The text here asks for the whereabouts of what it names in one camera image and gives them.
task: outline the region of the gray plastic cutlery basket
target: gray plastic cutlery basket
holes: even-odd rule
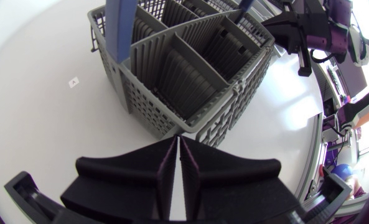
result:
[[[99,7],[88,14],[92,51],[100,50],[125,110],[153,135],[198,133],[198,141],[217,146],[261,83],[274,44],[248,14],[249,25],[234,24],[240,14],[201,0],[139,1],[130,57],[117,64],[105,49]]]

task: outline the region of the blue object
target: blue object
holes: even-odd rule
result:
[[[242,0],[240,3],[240,9],[243,12],[248,12],[254,0]]]
[[[347,164],[341,164],[336,166],[331,173],[338,175],[342,180],[346,180],[348,176],[353,175],[353,168]]]
[[[129,58],[136,6],[134,0],[106,1],[106,49],[116,63]]]

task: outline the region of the white table surface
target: white table surface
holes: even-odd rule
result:
[[[90,9],[96,0],[64,0],[19,29],[0,49],[0,216],[28,223],[4,190],[28,171],[39,190],[59,197],[77,177],[81,156],[111,157],[157,141],[119,103],[99,53],[91,53]],[[280,160],[279,178],[294,193],[309,153],[314,116],[322,111],[314,74],[298,77],[297,55],[272,65],[220,149],[234,155]],[[78,77],[70,88],[68,81]],[[177,164],[173,219],[183,220]]]

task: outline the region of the small label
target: small label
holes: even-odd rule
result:
[[[70,85],[71,88],[73,88],[74,86],[76,86],[78,83],[79,83],[78,77],[75,77],[71,81],[68,82],[68,84]]]

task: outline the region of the blue handle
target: blue handle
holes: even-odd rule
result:
[[[242,0],[240,3],[240,9],[242,12],[247,12],[253,3],[254,0]]]
[[[133,0],[106,1],[106,49],[117,63],[130,56],[136,6],[137,1]]]

